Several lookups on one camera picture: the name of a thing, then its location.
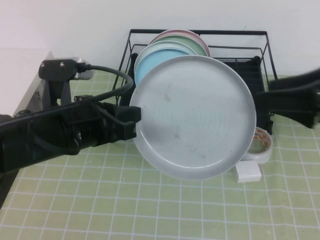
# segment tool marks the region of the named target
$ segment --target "white block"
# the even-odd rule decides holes
[[[261,171],[256,160],[239,161],[236,165],[238,183],[258,182]]]

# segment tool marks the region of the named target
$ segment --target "white wall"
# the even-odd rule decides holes
[[[0,47],[116,68],[131,28],[265,30],[279,74],[320,67],[318,0],[2,0]]]

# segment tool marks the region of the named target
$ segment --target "black cable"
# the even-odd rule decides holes
[[[9,121],[5,121],[5,122],[0,123],[0,128],[13,127],[18,124],[28,122],[30,120],[34,120],[34,119],[41,118],[41,117],[49,117],[49,116],[52,116],[52,115],[55,115],[55,114],[58,114],[58,113],[61,113],[61,112],[64,112],[64,111],[67,111],[70,109],[89,105],[89,104],[99,102],[99,101],[102,101],[102,100],[105,100],[105,99],[108,99],[108,98],[111,98],[114,96],[122,96],[126,91],[128,91],[134,85],[134,81],[129,75],[127,75],[121,71],[109,68],[109,67],[95,66],[95,65],[90,65],[90,64],[81,64],[81,65],[79,65],[79,69],[82,72],[84,72],[86,70],[98,70],[98,71],[112,73],[112,74],[115,74],[115,75],[118,75],[118,76],[124,78],[126,80],[126,84],[119,87],[119,88],[116,88],[111,91],[99,94],[97,96],[93,96],[93,97],[84,99],[82,101],[75,101],[73,103],[69,103],[66,105],[55,106],[55,107],[52,107],[52,108],[49,108],[49,109],[46,109],[46,110],[43,110],[40,112],[31,113],[30,115],[27,115],[27,116],[13,118]]]

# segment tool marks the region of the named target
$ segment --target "wire rack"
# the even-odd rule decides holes
[[[164,29],[131,29],[119,71],[125,72],[133,79],[134,64],[138,54],[148,43]],[[251,93],[268,90],[269,80],[277,80],[277,73],[271,54],[268,33],[266,31],[232,31],[232,30],[191,30],[202,37],[208,44],[211,56],[234,69],[245,81]],[[124,84],[124,80],[117,76],[113,88]],[[128,106],[134,88],[126,95],[116,97],[116,103]],[[257,127],[272,134],[272,115],[256,109]]]

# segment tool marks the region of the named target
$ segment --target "white plate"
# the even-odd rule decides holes
[[[232,168],[256,129],[252,95],[224,63],[186,55],[152,69],[133,92],[141,108],[134,138],[155,168],[183,179],[206,179]]]

